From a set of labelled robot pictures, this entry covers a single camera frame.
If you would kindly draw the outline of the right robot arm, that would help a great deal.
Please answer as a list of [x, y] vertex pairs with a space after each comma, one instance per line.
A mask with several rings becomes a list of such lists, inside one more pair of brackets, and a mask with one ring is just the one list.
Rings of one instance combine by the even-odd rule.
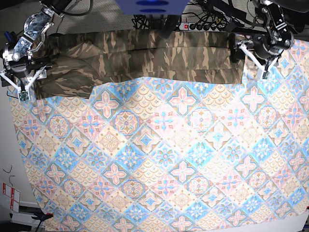
[[53, 17], [68, 15], [66, 8], [71, 1], [42, 0], [41, 5], [41, 10], [25, 21], [20, 37], [14, 32], [5, 32], [8, 42], [0, 51], [3, 61], [0, 83], [3, 87], [14, 87], [21, 94], [25, 94], [37, 79], [46, 78], [50, 59], [34, 55], [43, 46], [47, 31], [54, 26]]

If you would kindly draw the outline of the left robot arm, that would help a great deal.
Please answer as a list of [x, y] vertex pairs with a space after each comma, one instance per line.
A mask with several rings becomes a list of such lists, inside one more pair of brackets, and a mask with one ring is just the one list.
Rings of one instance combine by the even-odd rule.
[[261, 65], [270, 65], [278, 59], [284, 50], [293, 46], [294, 35], [290, 32], [285, 22], [282, 8], [268, 0], [254, 0], [256, 18], [261, 19], [265, 32], [242, 32], [230, 34], [229, 49], [230, 59], [233, 63], [245, 59], [245, 52], [241, 48], [246, 48], [249, 55]]

